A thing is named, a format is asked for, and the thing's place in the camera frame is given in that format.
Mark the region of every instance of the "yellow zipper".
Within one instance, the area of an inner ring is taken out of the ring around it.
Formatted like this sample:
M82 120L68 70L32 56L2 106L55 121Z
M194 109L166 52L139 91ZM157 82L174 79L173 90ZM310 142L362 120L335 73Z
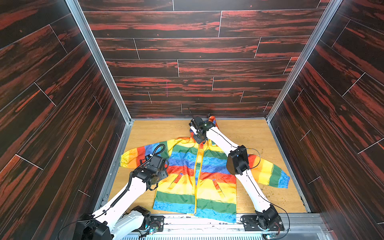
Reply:
M203 166L204 145L205 145L205 143L199 144L199 149L197 151L196 163L195 163L195 173L196 173L196 165L198 162L200 163L200 171L199 171L199 175L197 176L197 184L195 184L195 214L196 214L196 208L197 208L197 186L199 185L201 167Z

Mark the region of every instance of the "metal corner post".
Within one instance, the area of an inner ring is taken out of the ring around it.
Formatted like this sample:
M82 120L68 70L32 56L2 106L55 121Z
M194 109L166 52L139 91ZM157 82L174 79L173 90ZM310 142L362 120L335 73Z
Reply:
M75 19L77 26L79 27L80 32L85 39L85 42L91 50L91 53L95 58L96 64L99 66L101 74L107 82L109 90L111 91L112 96L115 99L125 122L129 124L131 122L131 116L129 115L128 109L124 104L124 100L121 97L118 87L116 86L116 83L113 80L112 74L109 71L107 63L105 62L105 59L101 54L100 48L96 42L95 37L93 36L93 33L88 25L84 13L81 10L79 2L77 0L65 0L65 2L67 3L73 18Z
M329 2L323 15L321 16L315 29L313 30L312 35L310 36L310 38L308 40L308 43L305 45L302 53L300 54L299 59L297 60L295 66L293 67L290 75L288 76L288 78L287 78L287 80L283 86L283 89L280 91L280 94L277 97L275 104L272 106L272 109L269 111L269 113L266 117L267 122L270 122L272 120L277 109L280 107L285 96L287 95L288 91L292 87L292 85L295 82L297 76L299 75L301 69L303 68L304 64L307 62L307 59L311 55L317 42L319 41L320 37L323 35L325 29L327 28L329 22L331 21L331 19L335 15L336 10L339 8L342 1L343 0L331 0Z

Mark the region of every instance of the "jacket sleeve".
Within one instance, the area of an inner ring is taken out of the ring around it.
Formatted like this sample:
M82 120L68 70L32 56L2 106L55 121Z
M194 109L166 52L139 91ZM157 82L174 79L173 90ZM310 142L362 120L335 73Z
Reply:
M290 177L278 166L257 155L248 156L249 167L256 182L278 188L288 188Z
M159 144L164 144L166 146L164 151L160 153L160 156L164 158L169 158L172 154L173 147L181 141L187 141L187 139L189 138L179 137L176 139L171 139L164 142L157 142L154 144L128 150L121 156L120 166L126 168L137 168L138 166L140 166L140 160L143 160L148 154L152 154L153 150Z
M140 166L140 160L145 159L145 156L147 156L148 154L152 154L153 150L159 144L164 144L166 146L164 151L160 153L160 156L164 158L169 158L167 141L157 142L154 144L137 147L137 148L133 148L131 150L126 151L121 156L120 166L126 167L126 168L137 168L138 166Z

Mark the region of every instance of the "colorful stripes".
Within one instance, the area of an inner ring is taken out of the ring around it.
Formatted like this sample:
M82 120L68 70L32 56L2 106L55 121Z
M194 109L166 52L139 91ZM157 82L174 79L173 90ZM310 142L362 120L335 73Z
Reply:
M248 155L249 167L256 182L278 188L288 188L290 177L273 163L260 159L256 155Z
M166 146L161 156L169 161L169 176L159 182L153 209L235 222L236 177L227 170L227 155L211 140L197 144L192 137L180 137L131 149L120 165L136 168L161 143ZM257 182L288 187L290 177L281 168L256 155L248 160L250 167L257 165L251 170Z
M236 213L234 213L234 214L219 213L219 212L216 212L212 209L196 209L195 216L215 219L215 220L219 220L219 221L226 221L226 222L230 222L230 223L236 222Z

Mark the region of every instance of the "grated vent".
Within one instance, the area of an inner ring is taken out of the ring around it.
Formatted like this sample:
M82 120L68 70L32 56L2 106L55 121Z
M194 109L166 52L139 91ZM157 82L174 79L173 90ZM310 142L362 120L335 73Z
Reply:
M263 240L260 236L247 236L247 237L157 237L147 236L141 238L142 240ZM124 237L121 240L138 240L138 237Z

